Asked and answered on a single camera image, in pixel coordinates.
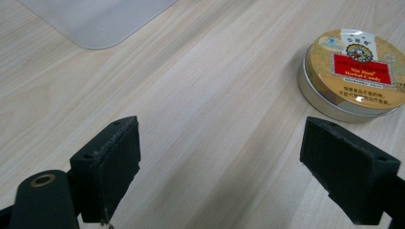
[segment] gold tin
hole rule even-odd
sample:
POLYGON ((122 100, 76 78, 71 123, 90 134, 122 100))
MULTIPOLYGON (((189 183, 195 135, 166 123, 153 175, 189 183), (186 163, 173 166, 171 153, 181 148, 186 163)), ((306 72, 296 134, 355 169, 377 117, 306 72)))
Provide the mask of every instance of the gold tin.
POLYGON ((344 122, 370 121, 405 103, 405 56, 368 32, 329 31, 308 48, 298 85, 321 113, 344 122))

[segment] light wood grain surface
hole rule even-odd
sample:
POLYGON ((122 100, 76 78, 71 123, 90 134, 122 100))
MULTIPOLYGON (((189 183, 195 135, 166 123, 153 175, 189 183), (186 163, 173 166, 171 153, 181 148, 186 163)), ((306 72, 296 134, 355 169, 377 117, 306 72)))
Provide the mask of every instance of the light wood grain surface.
MULTIPOLYGON (((0 208, 26 177, 68 171, 108 123, 137 115, 142 161, 116 228, 387 228, 387 215, 354 226, 299 161, 307 116, 328 118, 296 77, 308 45, 334 29, 404 51, 404 15, 403 0, 179 0, 90 51, 2 0, 0 208)), ((337 123, 405 161, 405 108, 337 123)))

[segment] round tin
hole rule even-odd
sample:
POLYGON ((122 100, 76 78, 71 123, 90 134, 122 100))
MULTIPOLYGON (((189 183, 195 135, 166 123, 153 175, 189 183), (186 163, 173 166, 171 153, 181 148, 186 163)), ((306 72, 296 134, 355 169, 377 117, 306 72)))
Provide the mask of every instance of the round tin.
POLYGON ((329 31, 307 49, 298 85, 321 113, 369 121, 405 103, 405 56, 368 32, 329 31))

